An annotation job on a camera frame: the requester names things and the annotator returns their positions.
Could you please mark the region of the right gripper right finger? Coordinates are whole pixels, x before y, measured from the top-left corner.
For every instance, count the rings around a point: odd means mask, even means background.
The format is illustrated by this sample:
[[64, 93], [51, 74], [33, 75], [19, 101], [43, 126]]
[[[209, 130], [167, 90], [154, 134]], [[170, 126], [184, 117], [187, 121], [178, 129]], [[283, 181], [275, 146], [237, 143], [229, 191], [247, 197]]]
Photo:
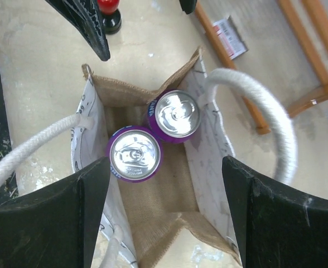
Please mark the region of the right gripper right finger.
[[328, 200], [222, 162], [243, 267], [328, 267]]

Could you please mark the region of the canvas bag with rope handles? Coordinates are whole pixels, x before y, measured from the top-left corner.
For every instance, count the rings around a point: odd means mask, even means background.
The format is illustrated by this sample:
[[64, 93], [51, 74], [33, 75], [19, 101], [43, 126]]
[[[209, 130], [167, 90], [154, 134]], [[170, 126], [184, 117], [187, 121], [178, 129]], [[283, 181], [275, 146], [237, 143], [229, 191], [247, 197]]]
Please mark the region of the canvas bag with rope handles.
[[275, 137], [273, 181], [291, 184], [297, 142], [280, 102], [246, 73], [207, 73], [197, 49], [158, 90], [94, 75], [75, 114], [0, 160], [0, 184], [41, 146], [71, 132], [73, 173], [0, 205], [0, 267], [90, 267], [99, 234], [109, 245], [102, 266], [123, 257], [154, 267], [186, 229], [245, 266], [241, 231], [222, 166], [233, 160], [215, 101], [226, 85], [251, 99]]

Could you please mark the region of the purple soda can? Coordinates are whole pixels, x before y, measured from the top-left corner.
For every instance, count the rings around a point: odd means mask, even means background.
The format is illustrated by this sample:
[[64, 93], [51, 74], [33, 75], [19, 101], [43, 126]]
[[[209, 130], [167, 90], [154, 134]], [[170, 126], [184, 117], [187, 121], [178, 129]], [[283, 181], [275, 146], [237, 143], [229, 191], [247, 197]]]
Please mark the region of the purple soda can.
[[200, 108], [187, 92], [168, 89], [150, 102], [145, 124], [164, 142], [183, 143], [197, 131]]
[[159, 170], [163, 149], [161, 141], [151, 130], [142, 126], [125, 126], [109, 138], [106, 156], [116, 178], [140, 183]]

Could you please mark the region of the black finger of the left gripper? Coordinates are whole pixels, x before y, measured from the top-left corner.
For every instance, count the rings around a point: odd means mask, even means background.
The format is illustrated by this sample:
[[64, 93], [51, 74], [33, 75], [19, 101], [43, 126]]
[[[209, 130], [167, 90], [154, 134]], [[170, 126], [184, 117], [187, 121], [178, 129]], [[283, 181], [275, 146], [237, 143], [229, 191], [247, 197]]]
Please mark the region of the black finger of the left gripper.
[[193, 13], [197, 5], [197, 0], [179, 0], [179, 3], [185, 13]]
[[103, 18], [97, 1], [46, 0], [46, 2], [79, 31], [101, 61], [110, 59]]

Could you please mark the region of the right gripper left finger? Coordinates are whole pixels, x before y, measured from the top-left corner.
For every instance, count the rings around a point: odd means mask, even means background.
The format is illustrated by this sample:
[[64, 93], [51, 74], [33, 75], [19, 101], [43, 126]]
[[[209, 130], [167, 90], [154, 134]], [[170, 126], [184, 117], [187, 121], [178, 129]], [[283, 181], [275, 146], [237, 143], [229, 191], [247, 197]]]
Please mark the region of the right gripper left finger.
[[0, 205], [0, 267], [91, 267], [109, 181], [102, 157]]

